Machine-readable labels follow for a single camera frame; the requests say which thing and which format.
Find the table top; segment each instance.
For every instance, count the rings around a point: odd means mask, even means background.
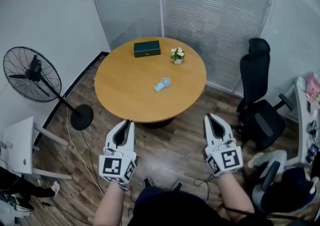
[[[1,149],[1,158],[15,172],[32,174],[33,130],[33,116],[5,129],[3,142],[7,148]]]
[[[159,40],[161,55],[134,57],[134,43]],[[171,49],[185,52],[182,64],[175,65]],[[169,77],[171,86],[156,92],[154,86]],[[173,118],[190,107],[206,84],[201,57],[188,45],[170,38],[147,37],[127,42],[113,50],[99,66],[95,92],[112,114],[138,123]]]

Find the chair armrest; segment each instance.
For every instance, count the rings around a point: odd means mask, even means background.
[[[266,192],[266,190],[270,187],[271,183],[273,183],[279,167],[280,163],[278,161],[273,162],[272,166],[270,167],[268,173],[265,176],[264,182],[261,185],[262,191]]]
[[[279,98],[281,101],[273,107],[274,109],[278,110],[283,105],[286,105],[291,111],[294,109],[294,105],[284,94],[280,93]]]

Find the white wall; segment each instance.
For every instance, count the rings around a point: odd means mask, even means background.
[[[57,103],[29,101],[8,84],[2,59],[15,46],[35,49],[53,63],[62,94],[101,51],[111,51],[94,0],[0,0],[0,136],[30,116],[43,125]]]

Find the small flower pot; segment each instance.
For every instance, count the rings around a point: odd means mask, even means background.
[[[173,62],[174,62],[175,64],[179,65],[179,64],[182,63],[182,59],[181,59],[181,60],[174,60]]]

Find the black shirt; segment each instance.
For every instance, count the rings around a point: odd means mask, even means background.
[[[134,225],[234,225],[221,218],[202,199],[186,192],[171,191],[153,195],[137,203],[128,226]],[[273,225],[270,220],[250,215],[237,225]]]

